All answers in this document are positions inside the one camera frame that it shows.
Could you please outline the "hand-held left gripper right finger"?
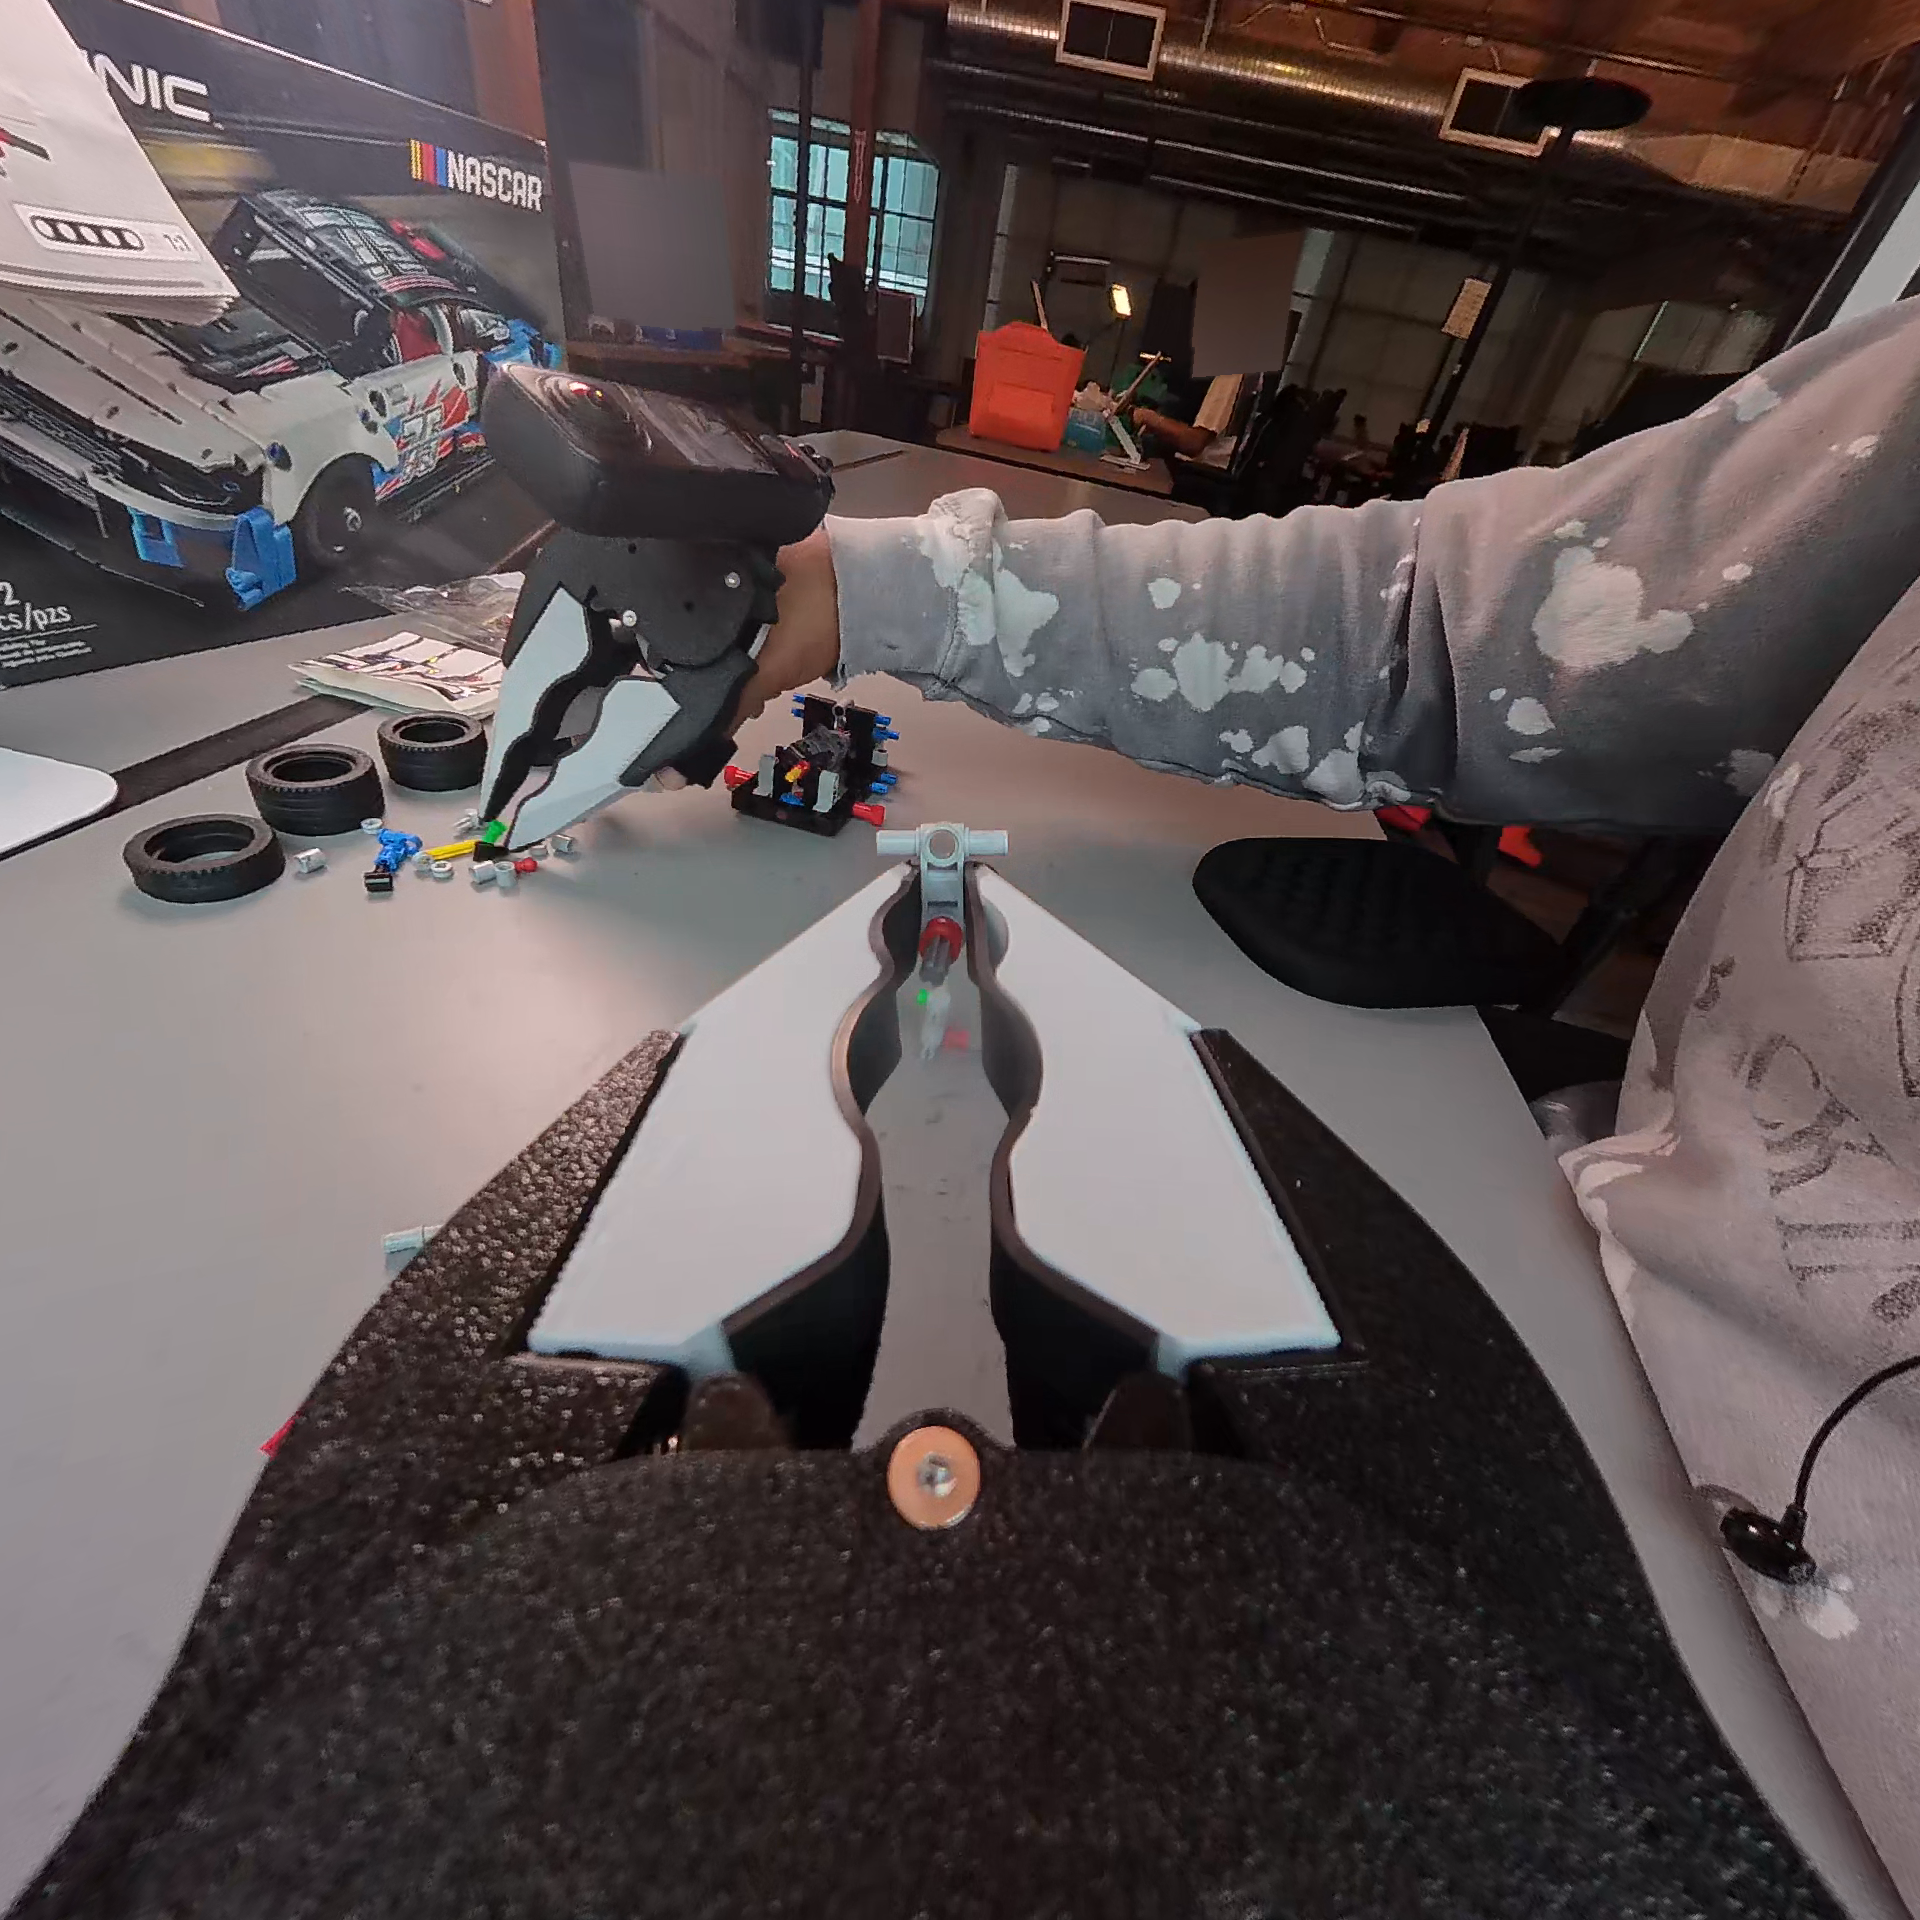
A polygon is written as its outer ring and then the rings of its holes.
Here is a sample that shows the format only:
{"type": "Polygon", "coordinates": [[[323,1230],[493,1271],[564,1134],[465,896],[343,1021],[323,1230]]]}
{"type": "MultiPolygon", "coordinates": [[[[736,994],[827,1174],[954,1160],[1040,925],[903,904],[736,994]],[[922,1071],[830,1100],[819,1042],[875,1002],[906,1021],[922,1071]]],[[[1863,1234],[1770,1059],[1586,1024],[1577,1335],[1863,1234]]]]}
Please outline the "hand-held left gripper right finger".
{"type": "Polygon", "coordinates": [[[1191,1361],[1336,1354],[1334,1310],[1200,1021],[985,866],[974,902],[1011,1250],[1171,1379],[1191,1361]]]}

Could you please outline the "pile of small toy pins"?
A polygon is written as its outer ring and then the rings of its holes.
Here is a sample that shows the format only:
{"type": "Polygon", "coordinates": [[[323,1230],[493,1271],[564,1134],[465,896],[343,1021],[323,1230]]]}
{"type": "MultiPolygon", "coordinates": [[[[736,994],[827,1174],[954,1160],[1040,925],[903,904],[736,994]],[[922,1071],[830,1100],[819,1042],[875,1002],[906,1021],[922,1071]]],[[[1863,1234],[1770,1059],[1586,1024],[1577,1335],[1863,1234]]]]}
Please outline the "pile of small toy pins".
{"type": "MultiPolygon", "coordinates": [[[[403,1227],[395,1234],[383,1234],[379,1252],[383,1252],[383,1284],[395,1284],[397,1273],[442,1234],[442,1223],[419,1223],[419,1227],[403,1227]]],[[[301,1417],[301,1407],[290,1411],[290,1417],[258,1446],[261,1457],[274,1459],[274,1454],[281,1454],[284,1440],[290,1437],[294,1423],[301,1417]]]]}

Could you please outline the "person's right hand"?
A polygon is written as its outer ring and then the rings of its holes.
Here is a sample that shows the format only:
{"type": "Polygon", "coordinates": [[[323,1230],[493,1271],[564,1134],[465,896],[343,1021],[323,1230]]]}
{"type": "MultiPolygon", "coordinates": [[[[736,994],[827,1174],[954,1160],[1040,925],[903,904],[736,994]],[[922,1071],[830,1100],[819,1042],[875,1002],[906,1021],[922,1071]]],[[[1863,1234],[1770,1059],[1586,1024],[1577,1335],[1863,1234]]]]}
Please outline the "person's right hand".
{"type": "Polygon", "coordinates": [[[738,734],[793,688],[832,683],[844,665],[830,519],[803,542],[781,547],[778,567],[778,619],[769,627],[754,677],[738,691],[726,734],[738,734]]]}

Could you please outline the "person's grey patterned hoodie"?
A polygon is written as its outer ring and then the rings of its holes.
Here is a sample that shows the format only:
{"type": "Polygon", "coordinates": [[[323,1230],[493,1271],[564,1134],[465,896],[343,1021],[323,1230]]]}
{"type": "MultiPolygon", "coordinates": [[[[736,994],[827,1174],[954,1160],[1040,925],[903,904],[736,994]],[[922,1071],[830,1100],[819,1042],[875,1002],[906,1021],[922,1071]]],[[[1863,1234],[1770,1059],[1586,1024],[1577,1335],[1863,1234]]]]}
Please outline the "person's grey patterned hoodie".
{"type": "MultiPolygon", "coordinates": [[[[1917,595],[1745,808],[1565,1157],[1693,1482],[1777,1514],[1821,1417],[1917,1354],[1917,595]]],[[[1808,1579],[1734,1566],[1917,1910],[1917,1374],[1815,1459],[1808,1579]]]]}

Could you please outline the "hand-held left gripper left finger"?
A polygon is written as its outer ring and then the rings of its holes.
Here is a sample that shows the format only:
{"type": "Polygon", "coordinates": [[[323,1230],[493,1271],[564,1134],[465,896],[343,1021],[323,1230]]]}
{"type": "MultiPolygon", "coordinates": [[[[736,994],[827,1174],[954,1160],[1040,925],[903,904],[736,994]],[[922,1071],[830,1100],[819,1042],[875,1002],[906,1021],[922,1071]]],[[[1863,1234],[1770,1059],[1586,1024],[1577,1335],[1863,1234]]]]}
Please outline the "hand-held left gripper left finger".
{"type": "Polygon", "coordinates": [[[888,868],[684,1024],[534,1321],[537,1354],[732,1372],[748,1310],[851,1243],[916,937],[916,881],[888,868]]]}

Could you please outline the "orange bin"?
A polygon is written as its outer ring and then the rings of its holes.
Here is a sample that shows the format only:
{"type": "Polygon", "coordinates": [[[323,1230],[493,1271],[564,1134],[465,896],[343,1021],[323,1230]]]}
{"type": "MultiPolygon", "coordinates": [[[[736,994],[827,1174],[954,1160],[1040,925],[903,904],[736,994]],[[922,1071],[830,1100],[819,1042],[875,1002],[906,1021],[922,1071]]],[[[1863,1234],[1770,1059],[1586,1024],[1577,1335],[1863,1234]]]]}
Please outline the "orange bin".
{"type": "Polygon", "coordinates": [[[1040,323],[1006,323],[977,336],[968,430],[1021,451],[1057,451],[1089,349],[1054,340],[1040,323]]]}

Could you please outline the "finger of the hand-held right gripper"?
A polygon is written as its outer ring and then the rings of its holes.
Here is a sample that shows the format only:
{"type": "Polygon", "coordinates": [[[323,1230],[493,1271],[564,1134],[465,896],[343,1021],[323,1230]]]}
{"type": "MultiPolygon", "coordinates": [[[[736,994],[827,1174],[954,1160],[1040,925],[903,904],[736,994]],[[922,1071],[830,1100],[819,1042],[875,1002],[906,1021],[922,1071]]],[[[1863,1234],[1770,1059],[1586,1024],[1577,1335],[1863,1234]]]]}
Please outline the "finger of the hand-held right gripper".
{"type": "Polygon", "coordinates": [[[630,763],[680,715],[675,697],[659,680],[617,680],[600,688],[605,697],[587,732],[575,742],[537,734],[537,701],[560,695],[567,713],[571,695],[562,684],[501,684],[501,841],[534,844],[560,828],[571,828],[600,805],[620,801],[630,785],[630,763]]]}
{"type": "Polygon", "coordinates": [[[502,665],[485,768],[485,822],[514,828],[523,805],[575,748],[567,713],[587,691],[596,627],[567,587],[553,587],[502,665]]]}

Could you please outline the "toy car set box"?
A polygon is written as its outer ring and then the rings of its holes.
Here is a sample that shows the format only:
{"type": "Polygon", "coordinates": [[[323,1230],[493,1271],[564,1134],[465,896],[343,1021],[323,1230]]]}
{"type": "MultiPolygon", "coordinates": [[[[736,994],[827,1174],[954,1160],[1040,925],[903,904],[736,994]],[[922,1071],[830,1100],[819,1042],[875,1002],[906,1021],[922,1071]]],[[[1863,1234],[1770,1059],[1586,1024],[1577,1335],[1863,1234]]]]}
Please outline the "toy car set box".
{"type": "Polygon", "coordinates": [[[212,323],[2,292],[2,684],[362,617],[493,533],[485,391],[560,364],[534,3],[51,3],[229,274],[212,323]]]}

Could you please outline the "sticker sheet booklet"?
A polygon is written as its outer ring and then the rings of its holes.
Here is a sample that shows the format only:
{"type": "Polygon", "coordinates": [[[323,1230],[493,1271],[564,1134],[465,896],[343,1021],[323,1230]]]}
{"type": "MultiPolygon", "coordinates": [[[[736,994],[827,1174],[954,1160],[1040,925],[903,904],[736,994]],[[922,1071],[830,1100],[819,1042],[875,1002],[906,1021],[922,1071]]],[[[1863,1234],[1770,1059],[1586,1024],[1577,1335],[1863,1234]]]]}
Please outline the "sticker sheet booklet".
{"type": "Polygon", "coordinates": [[[502,661],[465,640],[397,631],[294,665],[301,684],[366,707],[489,718],[502,661]]]}

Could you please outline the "silver ceiling duct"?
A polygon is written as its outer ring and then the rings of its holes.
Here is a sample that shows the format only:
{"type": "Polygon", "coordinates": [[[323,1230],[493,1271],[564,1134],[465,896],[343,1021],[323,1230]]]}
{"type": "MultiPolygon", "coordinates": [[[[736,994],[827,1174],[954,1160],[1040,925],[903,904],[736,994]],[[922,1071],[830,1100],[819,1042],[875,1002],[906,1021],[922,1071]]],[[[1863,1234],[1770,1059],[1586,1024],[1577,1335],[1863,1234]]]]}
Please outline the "silver ceiling duct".
{"type": "Polygon", "coordinates": [[[1320,90],[1438,119],[1463,71],[1617,77],[1652,129],[1808,145],[1902,54],[1854,3],[944,3],[961,57],[1200,98],[1320,90]]]}

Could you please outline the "black round pole lamp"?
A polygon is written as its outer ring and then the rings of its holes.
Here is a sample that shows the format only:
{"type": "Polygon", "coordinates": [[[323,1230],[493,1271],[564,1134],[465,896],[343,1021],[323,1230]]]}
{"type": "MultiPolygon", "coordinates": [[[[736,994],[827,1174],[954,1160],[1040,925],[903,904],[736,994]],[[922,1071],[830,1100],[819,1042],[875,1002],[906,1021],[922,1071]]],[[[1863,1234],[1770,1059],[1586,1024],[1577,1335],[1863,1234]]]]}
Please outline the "black round pole lamp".
{"type": "Polygon", "coordinates": [[[1498,310],[1501,292],[1507,292],[1511,274],[1520,271],[1520,261],[1522,261],[1529,241],[1534,237],[1534,230],[1543,229],[1543,222],[1549,216],[1549,205],[1554,203],[1559,179],[1565,172],[1565,159],[1571,154],[1574,134],[1581,134],[1581,129],[1629,129],[1645,116],[1649,107],[1652,107],[1652,98],[1645,95],[1645,87],[1639,87],[1634,81],[1598,77],[1598,75],[1534,77],[1520,87],[1511,116],[1532,129],[1549,129],[1549,150],[1537,159],[1537,179],[1534,179],[1532,203],[1520,222],[1520,230],[1511,234],[1511,241],[1501,254],[1501,265],[1498,265],[1491,283],[1489,283],[1489,297],[1484,307],[1485,319],[1498,310]]]}

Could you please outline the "black toy frame assembly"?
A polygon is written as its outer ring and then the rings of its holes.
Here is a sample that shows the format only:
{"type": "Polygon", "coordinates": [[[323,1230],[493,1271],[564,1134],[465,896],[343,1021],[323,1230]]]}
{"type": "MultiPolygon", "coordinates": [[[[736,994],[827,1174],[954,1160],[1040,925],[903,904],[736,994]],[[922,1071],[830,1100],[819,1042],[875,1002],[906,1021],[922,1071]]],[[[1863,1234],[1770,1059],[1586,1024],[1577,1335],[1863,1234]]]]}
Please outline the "black toy frame assembly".
{"type": "Polygon", "coordinates": [[[884,827],[898,785],[888,763],[898,742],[892,715],[817,691],[798,691],[789,715],[801,732],[786,743],[721,770],[732,808],[813,836],[835,836],[849,822],[884,827]]]}

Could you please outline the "instruction manual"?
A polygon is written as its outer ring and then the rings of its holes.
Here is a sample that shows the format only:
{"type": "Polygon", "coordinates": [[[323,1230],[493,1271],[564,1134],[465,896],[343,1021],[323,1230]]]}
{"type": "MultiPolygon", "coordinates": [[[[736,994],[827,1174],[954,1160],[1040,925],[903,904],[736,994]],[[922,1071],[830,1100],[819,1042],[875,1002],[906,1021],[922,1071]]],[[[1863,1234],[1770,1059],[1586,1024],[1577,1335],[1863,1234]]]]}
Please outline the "instruction manual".
{"type": "Polygon", "coordinates": [[[2,291],[170,323],[236,304],[49,3],[2,3],[2,291]]]}

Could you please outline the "framed black-white marker sign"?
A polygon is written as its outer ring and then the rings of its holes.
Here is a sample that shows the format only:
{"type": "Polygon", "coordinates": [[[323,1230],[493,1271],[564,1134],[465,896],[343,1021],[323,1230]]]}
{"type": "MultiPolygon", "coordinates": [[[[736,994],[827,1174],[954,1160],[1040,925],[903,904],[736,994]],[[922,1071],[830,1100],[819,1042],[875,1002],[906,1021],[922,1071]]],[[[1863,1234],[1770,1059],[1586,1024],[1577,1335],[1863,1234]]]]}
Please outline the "framed black-white marker sign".
{"type": "Polygon", "coordinates": [[[1832,265],[1781,349],[1917,292],[1917,107],[1863,190],[1832,265]]]}

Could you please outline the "neighbouring grey table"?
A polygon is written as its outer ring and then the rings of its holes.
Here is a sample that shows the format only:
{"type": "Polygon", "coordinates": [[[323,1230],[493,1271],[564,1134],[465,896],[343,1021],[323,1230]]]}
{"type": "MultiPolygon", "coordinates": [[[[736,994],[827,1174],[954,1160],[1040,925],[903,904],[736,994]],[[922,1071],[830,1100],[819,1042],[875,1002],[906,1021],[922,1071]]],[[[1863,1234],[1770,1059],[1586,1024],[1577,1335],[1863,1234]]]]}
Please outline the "neighbouring grey table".
{"type": "MultiPolygon", "coordinates": [[[[1113,483],[1109,468],[1102,462],[1054,473],[866,430],[810,430],[803,443],[817,447],[830,462],[835,489],[832,512],[838,517],[916,517],[935,497],[985,485],[1015,519],[1052,519],[1073,508],[1090,508],[1102,521],[1206,519],[1200,507],[1113,483]]],[[[472,524],[467,542],[460,542],[434,521],[412,545],[390,542],[384,547],[372,547],[366,563],[346,579],[352,600],[395,611],[397,591],[405,587],[442,587],[473,573],[518,571],[553,533],[553,519],[501,473],[489,473],[476,493],[457,500],[454,517],[465,517],[467,507],[493,507],[493,533],[472,524]]]]}

